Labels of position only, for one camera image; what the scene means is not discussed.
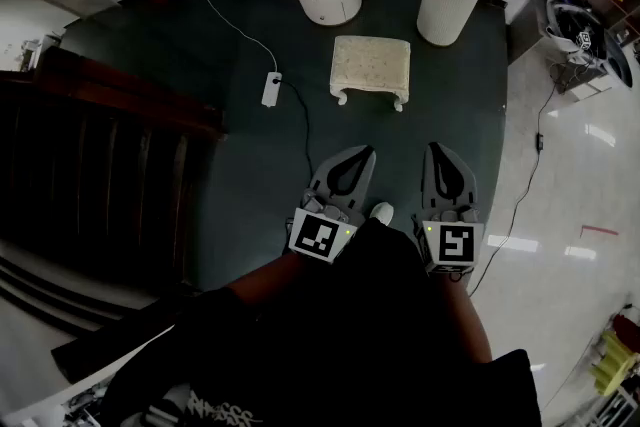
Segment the glossy floor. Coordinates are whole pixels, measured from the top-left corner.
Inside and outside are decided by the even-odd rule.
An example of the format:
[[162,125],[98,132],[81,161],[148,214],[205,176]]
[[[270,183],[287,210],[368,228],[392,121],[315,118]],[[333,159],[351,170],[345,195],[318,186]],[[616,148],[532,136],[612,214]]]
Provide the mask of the glossy floor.
[[[640,68],[633,64],[635,89],[569,106],[554,98],[543,113],[531,191],[473,296],[494,356],[528,351],[545,425],[595,396],[587,369],[597,354],[581,355],[629,296],[639,305]],[[500,174],[470,290],[508,232],[535,164],[537,113],[553,85],[548,66],[534,51],[509,68]]]

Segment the white cable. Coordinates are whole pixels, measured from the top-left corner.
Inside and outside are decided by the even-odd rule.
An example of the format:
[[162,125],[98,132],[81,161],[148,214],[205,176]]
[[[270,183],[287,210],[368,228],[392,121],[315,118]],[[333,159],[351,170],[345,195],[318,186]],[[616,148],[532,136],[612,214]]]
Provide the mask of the white cable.
[[269,50],[266,46],[264,46],[264,45],[263,45],[260,41],[258,41],[257,39],[254,39],[254,38],[251,38],[251,37],[247,36],[244,32],[242,32],[242,31],[241,31],[240,29],[238,29],[235,25],[233,25],[229,20],[227,20],[224,16],[222,16],[222,14],[220,13],[220,11],[218,11],[218,10],[216,9],[216,7],[211,3],[211,1],[210,1],[210,0],[206,0],[206,1],[207,1],[207,2],[209,3],[209,5],[211,6],[211,9],[213,9],[213,10],[216,12],[216,14],[217,14],[220,18],[222,18],[222,19],[227,23],[227,25],[228,25],[229,27],[231,27],[231,28],[233,28],[233,29],[237,30],[240,34],[242,34],[242,36],[244,36],[245,38],[247,38],[249,41],[253,41],[254,43],[257,43],[257,44],[258,44],[258,45],[260,45],[262,48],[264,48],[267,52],[269,52],[269,55],[271,56],[271,59],[273,59],[273,67],[274,67],[274,70],[273,70],[273,71],[275,71],[275,72],[277,72],[277,71],[278,71],[278,63],[276,62],[276,58],[275,58],[275,56],[273,55],[273,52],[271,52],[271,50]]

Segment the black and white square marker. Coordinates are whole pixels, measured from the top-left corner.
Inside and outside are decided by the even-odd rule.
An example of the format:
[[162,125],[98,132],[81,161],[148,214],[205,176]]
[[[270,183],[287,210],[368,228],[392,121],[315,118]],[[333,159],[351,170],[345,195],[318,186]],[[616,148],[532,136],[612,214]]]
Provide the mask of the black and white square marker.
[[440,228],[441,262],[473,262],[473,227],[442,226]]
[[337,223],[329,220],[307,215],[296,239],[296,246],[320,258],[328,259],[336,239],[338,226]]

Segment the cream upholstered stool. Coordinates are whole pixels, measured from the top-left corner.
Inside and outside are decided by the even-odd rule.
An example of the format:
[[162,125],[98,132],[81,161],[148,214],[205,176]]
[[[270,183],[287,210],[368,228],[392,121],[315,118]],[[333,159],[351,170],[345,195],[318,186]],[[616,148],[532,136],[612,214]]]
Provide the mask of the cream upholstered stool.
[[411,47],[399,39],[338,36],[333,47],[330,92],[338,104],[347,103],[343,89],[361,89],[397,96],[394,107],[402,112],[409,101]]

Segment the person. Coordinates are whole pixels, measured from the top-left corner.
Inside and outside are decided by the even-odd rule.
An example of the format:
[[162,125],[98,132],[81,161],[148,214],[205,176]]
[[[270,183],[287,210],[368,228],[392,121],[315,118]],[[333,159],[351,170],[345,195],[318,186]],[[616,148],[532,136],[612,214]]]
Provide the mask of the person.
[[541,425],[526,352],[493,361],[463,282],[390,220],[333,265],[287,253],[199,296],[116,374],[101,425]]

